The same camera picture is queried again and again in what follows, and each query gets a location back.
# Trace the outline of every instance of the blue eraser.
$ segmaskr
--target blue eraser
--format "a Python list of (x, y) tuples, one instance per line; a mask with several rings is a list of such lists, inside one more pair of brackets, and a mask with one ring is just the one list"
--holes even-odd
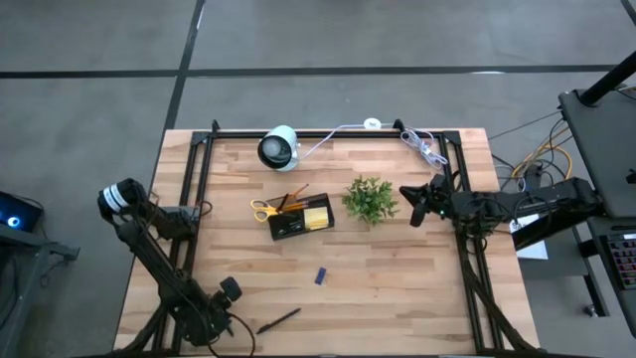
[(322, 284), (323, 279), (325, 279), (325, 274), (327, 274), (326, 268), (318, 269), (318, 275), (316, 276), (316, 280), (314, 280), (314, 282), (316, 282), (316, 284)]

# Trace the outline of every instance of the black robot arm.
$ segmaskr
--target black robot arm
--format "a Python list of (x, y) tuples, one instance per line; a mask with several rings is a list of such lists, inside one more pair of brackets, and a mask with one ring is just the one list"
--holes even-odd
[(413, 206), (410, 224), (418, 227), (427, 213), (453, 221), (468, 238), (490, 235), (501, 223), (532, 214), (547, 214), (513, 234), (515, 248), (523, 249), (563, 229), (602, 213), (600, 198), (589, 183), (571, 178), (524, 193), (454, 192), (443, 175), (421, 187), (400, 187)]
[[(223, 290), (213, 296), (207, 295), (184, 270), (171, 265), (149, 232), (154, 227), (161, 238), (190, 240), (195, 235), (196, 215), (184, 209), (168, 212), (158, 207), (148, 200), (141, 184), (132, 179), (100, 191), (97, 205), (101, 217), (115, 228), (119, 239), (128, 245), (157, 281), (160, 309), (165, 309), (175, 319), (184, 338), (195, 346), (215, 341), (230, 325), (227, 310), (241, 295), (238, 284), (228, 277), (221, 283)], [(131, 349), (145, 345), (149, 328), (147, 325), (140, 332), (143, 337), (136, 339)]]

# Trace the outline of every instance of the wooden table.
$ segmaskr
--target wooden table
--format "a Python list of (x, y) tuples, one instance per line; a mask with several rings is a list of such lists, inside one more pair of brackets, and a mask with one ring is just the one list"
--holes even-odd
[[(460, 133), (472, 189), (498, 190), (485, 130)], [(166, 132), (153, 186), (161, 206), (179, 201), (191, 134)], [(301, 140), (301, 154), (317, 141)], [(420, 228), (411, 227), (411, 206), (398, 192), (400, 185), (427, 183), (434, 169), (398, 139), (330, 140), (288, 173), (262, 165), (256, 145), (255, 139), (214, 142), (206, 193), (214, 210), (203, 218), (193, 272), (207, 292), (233, 276), (243, 296), (231, 311), (254, 331), (302, 307), (294, 318), (256, 336), (256, 354), (474, 352), (451, 223), (428, 215)], [(341, 195), (361, 174), (394, 184), (400, 209), (394, 219), (370, 227), (347, 216)], [(253, 218), (249, 200), (280, 196), (305, 183), (310, 186), (303, 195), (329, 194), (335, 228), (274, 242), (267, 225)], [(194, 198), (195, 184), (192, 190)], [(489, 237), (486, 257), (497, 303), (522, 336), (538, 346), (511, 237)], [(322, 285), (314, 283), (319, 267), (327, 269)], [(157, 307), (156, 289), (136, 261), (115, 348), (130, 342)], [(486, 327), (483, 307), (480, 316)], [(489, 337), (488, 329), (483, 331)], [(235, 338), (224, 333), (214, 345), (220, 354), (248, 353), (248, 335), (238, 323), (234, 332)], [(185, 342), (182, 353), (209, 354), (206, 347)]]

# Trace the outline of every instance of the green plant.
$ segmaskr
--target green plant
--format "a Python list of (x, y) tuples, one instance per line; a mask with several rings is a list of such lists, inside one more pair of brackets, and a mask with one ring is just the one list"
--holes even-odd
[(358, 216), (358, 220), (375, 225), (382, 222), (386, 216), (393, 217), (398, 210), (394, 210), (397, 201), (392, 201), (391, 183), (388, 181), (378, 185), (380, 178), (360, 178), (354, 180), (351, 188), (346, 188), (349, 194), (342, 197), (342, 203), (347, 207), (350, 216)]

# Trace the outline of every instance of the white paper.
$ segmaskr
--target white paper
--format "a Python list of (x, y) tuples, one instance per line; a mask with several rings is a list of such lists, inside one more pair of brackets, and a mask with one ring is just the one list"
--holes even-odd
[[(514, 221), (510, 223), (510, 232), (514, 233), (517, 230), (529, 225), (531, 222), (538, 220), (539, 214), (529, 215), (527, 217), (519, 218), (519, 225)], [(517, 258), (520, 259), (535, 259), (535, 260), (547, 260), (548, 251), (546, 250), (546, 243), (540, 241), (534, 245), (528, 246), (523, 250), (517, 251)]]

